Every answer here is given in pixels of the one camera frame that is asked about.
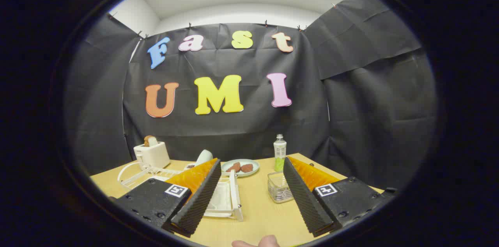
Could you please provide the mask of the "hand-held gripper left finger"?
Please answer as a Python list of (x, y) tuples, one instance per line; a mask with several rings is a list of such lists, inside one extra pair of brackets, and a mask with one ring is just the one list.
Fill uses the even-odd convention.
[(145, 224), (190, 237), (207, 209), (221, 176), (213, 158), (166, 181), (149, 178), (115, 203)]

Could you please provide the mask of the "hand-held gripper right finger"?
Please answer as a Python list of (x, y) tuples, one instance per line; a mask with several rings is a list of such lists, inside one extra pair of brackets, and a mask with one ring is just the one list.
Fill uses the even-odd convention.
[(283, 173), (304, 223), (315, 237), (359, 221), (397, 192), (393, 188), (377, 192), (355, 176), (340, 180), (292, 157), (285, 159)]

